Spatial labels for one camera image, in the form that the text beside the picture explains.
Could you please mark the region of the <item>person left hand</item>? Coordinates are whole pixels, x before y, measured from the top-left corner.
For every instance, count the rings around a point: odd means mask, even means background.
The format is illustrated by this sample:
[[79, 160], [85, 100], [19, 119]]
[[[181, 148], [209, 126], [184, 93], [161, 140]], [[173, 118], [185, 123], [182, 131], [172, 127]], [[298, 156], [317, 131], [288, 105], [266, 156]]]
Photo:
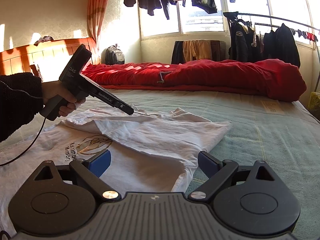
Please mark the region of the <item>person left hand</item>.
[[77, 100], [76, 97], [66, 89], [60, 81], [50, 81], [42, 83], [42, 97], [44, 107], [50, 107], [53, 98], [65, 100], [67, 104], [60, 106], [58, 115], [66, 117], [73, 111], [77, 110], [86, 99]]

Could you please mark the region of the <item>black sleeve forearm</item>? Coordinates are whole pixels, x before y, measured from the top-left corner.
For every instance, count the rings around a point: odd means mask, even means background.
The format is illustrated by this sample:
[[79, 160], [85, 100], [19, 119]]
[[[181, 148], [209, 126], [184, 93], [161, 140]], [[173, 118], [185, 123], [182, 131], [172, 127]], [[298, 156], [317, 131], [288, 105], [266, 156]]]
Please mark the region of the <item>black sleeve forearm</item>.
[[1, 76], [1, 141], [43, 109], [42, 82], [31, 73]]

